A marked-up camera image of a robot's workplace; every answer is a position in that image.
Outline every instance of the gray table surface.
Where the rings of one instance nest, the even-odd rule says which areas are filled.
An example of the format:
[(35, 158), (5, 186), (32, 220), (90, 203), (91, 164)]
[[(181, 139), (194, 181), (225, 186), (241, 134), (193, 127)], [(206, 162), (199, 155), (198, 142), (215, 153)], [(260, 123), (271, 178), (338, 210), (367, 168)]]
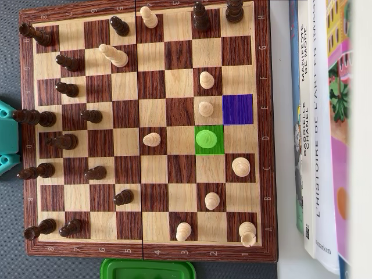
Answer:
[[(18, 11), (36, 6), (78, 1), (1, 1), (0, 99), (20, 109)], [(28, 256), (24, 248), (23, 182), (16, 179), (21, 165), (0, 176), (0, 278), (99, 278), (102, 259)], [(271, 263), (194, 262), (198, 278), (277, 278)]]

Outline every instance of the chess piece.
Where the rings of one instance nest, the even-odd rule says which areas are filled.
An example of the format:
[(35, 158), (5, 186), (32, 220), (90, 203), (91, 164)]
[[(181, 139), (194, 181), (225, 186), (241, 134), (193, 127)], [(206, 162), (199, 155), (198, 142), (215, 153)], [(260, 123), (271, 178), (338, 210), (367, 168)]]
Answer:
[(54, 166), (50, 163), (41, 163), (38, 167), (29, 167), (21, 170), (17, 177), (23, 180), (36, 179), (39, 176), (42, 178), (51, 177), (55, 172)]
[(77, 71), (77, 68), (79, 68), (79, 62), (76, 58), (70, 58), (62, 54), (56, 56), (56, 62), (65, 67), (67, 71)]
[(52, 43), (52, 35), (49, 32), (36, 30), (27, 23), (23, 23), (19, 27), (19, 33), (27, 38), (34, 38), (39, 45), (44, 47), (48, 47)]
[(209, 102), (200, 102), (199, 113), (204, 117), (209, 117), (213, 114), (213, 106)]
[(38, 112), (35, 109), (15, 110), (12, 118), (19, 123), (28, 125), (40, 124), (43, 127), (52, 127), (56, 123), (56, 115), (52, 112)]
[(232, 170), (237, 176), (244, 177), (251, 171), (251, 164), (243, 157), (238, 157), (232, 162)]
[(124, 37), (129, 33), (129, 25), (119, 19), (117, 16), (113, 16), (110, 18), (110, 24), (115, 30), (116, 34), (118, 34), (119, 36)]
[(199, 31), (205, 32), (210, 29), (210, 20), (203, 4), (200, 2), (194, 5), (194, 27)]
[(72, 234), (78, 234), (83, 229), (83, 222), (81, 222), (79, 219), (74, 219), (72, 221), (69, 221), (67, 225), (64, 225), (59, 230), (59, 235), (61, 237), (69, 237)]
[(226, 18), (228, 21), (238, 22), (243, 15), (243, 0), (227, 0)]
[(126, 205), (133, 201), (133, 192), (131, 190), (122, 190), (122, 192), (118, 193), (114, 198), (115, 205)]
[(113, 46), (102, 44), (99, 46), (99, 51), (116, 67), (124, 67), (128, 63), (128, 55)]
[(77, 137), (73, 134), (60, 135), (59, 137), (46, 140), (47, 145), (65, 150), (74, 149), (77, 143)]
[(84, 172), (84, 177), (88, 180), (101, 180), (104, 179), (107, 175), (105, 167), (98, 166), (93, 169), (89, 169)]
[(160, 144), (160, 141), (161, 141), (160, 135), (157, 133), (150, 133), (146, 135), (143, 139), (144, 145), (152, 147), (158, 146)]
[(84, 110), (80, 113), (81, 118), (92, 123), (99, 123), (102, 121), (102, 113), (98, 110)]
[(155, 28), (158, 25), (158, 17), (151, 12), (149, 7), (142, 7), (139, 13), (148, 28)]
[(256, 227), (251, 222), (244, 222), (239, 226), (241, 242), (245, 247), (251, 247), (256, 243)]
[(213, 76), (210, 73), (208, 73), (207, 71), (203, 71), (200, 74), (200, 85), (204, 89), (211, 89), (214, 85)]
[(57, 224), (53, 219), (45, 219), (40, 222), (38, 226), (27, 228), (23, 235), (27, 240), (34, 240), (38, 238), (40, 234), (51, 234), (56, 230)]
[(79, 94), (79, 87), (71, 83), (57, 83), (56, 90), (71, 98), (74, 98)]
[(205, 206), (209, 210), (215, 209), (216, 207), (218, 207), (219, 204), (220, 204), (220, 197), (216, 193), (211, 192), (205, 196)]
[(209, 130), (202, 130), (196, 134), (196, 143), (202, 148), (212, 148), (217, 144), (217, 136)]
[(178, 241), (185, 241), (191, 234), (191, 226), (183, 222), (178, 225), (177, 232), (176, 232), (176, 239)]

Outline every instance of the wooden chessboard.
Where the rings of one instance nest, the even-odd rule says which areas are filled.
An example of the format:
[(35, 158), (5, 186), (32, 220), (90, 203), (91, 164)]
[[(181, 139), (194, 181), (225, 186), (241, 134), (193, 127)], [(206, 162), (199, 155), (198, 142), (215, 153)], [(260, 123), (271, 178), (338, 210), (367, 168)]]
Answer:
[[(62, 238), (58, 230), (26, 241), (29, 255), (119, 257), (157, 260), (277, 260), (273, 101), (271, 90), (268, 1), (244, 3), (239, 23), (226, 20), (224, 1), (207, 1), (212, 28), (197, 32), (192, 0), (94, 1), (19, 13), (52, 33), (49, 47), (20, 36), (23, 109), (51, 111), (51, 128), (23, 126), (24, 167), (53, 163), (51, 178), (24, 183), (25, 227), (53, 218), (58, 230), (69, 220), (84, 223), (81, 233)], [(148, 5), (159, 23), (149, 29), (140, 8)], [(130, 26), (126, 37), (109, 24), (117, 15)], [(117, 68), (98, 51), (100, 44), (127, 53)], [(79, 60), (69, 72), (55, 62), (58, 54)], [(214, 86), (203, 89), (199, 75), (208, 71)], [(76, 98), (55, 91), (58, 81), (77, 84)], [(208, 101), (214, 113), (204, 118), (198, 105)], [(82, 121), (83, 109), (98, 109), (103, 121)], [(214, 131), (217, 145), (195, 143), (200, 129)], [(156, 132), (161, 143), (142, 143)], [(49, 137), (71, 133), (74, 150), (45, 145)], [(245, 157), (246, 177), (231, 162)], [(83, 172), (105, 166), (104, 180), (88, 181)], [(134, 192), (131, 204), (115, 206), (123, 189)], [(208, 210), (205, 195), (216, 192), (220, 204)], [(176, 240), (186, 221), (192, 233)], [(257, 228), (253, 247), (242, 246), (239, 225)]]

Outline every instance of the green square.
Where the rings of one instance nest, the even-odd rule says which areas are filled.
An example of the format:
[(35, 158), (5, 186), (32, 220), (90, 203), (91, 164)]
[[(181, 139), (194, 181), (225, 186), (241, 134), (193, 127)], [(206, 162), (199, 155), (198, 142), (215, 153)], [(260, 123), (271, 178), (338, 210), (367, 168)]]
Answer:
[[(202, 130), (209, 130), (215, 133), (217, 136), (217, 143), (212, 148), (202, 148), (196, 142), (196, 135)], [(195, 126), (195, 154), (196, 155), (216, 155), (216, 154), (225, 154), (225, 147), (224, 147), (224, 137), (223, 137), (223, 125), (203, 125), (203, 126)]]

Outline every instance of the dark chess piece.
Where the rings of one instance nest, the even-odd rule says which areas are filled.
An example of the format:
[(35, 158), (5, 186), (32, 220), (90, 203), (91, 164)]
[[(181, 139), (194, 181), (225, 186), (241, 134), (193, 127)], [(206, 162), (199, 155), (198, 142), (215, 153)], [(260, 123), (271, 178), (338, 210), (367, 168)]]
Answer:
[(111, 17), (110, 24), (119, 36), (124, 37), (129, 33), (129, 25), (126, 22), (119, 19), (117, 16)]
[(71, 83), (57, 83), (56, 90), (71, 98), (74, 98), (79, 94), (79, 87)]
[(93, 169), (89, 169), (84, 172), (84, 177), (88, 180), (101, 180), (104, 179), (107, 175), (105, 167), (98, 166)]
[(50, 163), (41, 163), (38, 167), (29, 167), (28, 169), (21, 170), (17, 177), (23, 180), (36, 179), (39, 176), (42, 178), (51, 177), (55, 169)]
[(36, 30), (34, 27), (23, 23), (19, 27), (19, 33), (27, 38), (34, 38), (35, 41), (44, 47), (49, 46), (52, 43), (52, 36), (50, 33), (44, 30)]
[(115, 205), (126, 205), (133, 201), (133, 192), (131, 190), (123, 190), (118, 193), (114, 198)]
[(61, 237), (68, 237), (72, 234), (80, 233), (82, 229), (83, 223), (79, 219), (74, 219), (59, 230), (59, 235)]
[(56, 123), (56, 115), (52, 112), (38, 112), (37, 110), (15, 110), (12, 112), (12, 118), (19, 123), (52, 127)]
[(99, 123), (102, 121), (102, 113), (98, 110), (84, 110), (80, 113), (81, 118), (92, 123)]
[(67, 71), (77, 71), (79, 67), (79, 62), (76, 58), (70, 58), (62, 54), (56, 56), (56, 62), (62, 67), (65, 67)]
[(56, 138), (48, 138), (46, 144), (60, 149), (71, 150), (78, 143), (77, 137), (73, 134), (60, 135)]
[(197, 2), (194, 5), (194, 27), (202, 32), (210, 29), (209, 16), (205, 7), (200, 2)]
[(243, 0), (227, 0), (226, 18), (228, 21), (238, 22), (243, 15)]
[(56, 221), (53, 219), (45, 219), (40, 222), (40, 224), (36, 227), (29, 227), (27, 228), (23, 235), (27, 240), (34, 240), (38, 238), (40, 234), (51, 234), (56, 230), (57, 224)]

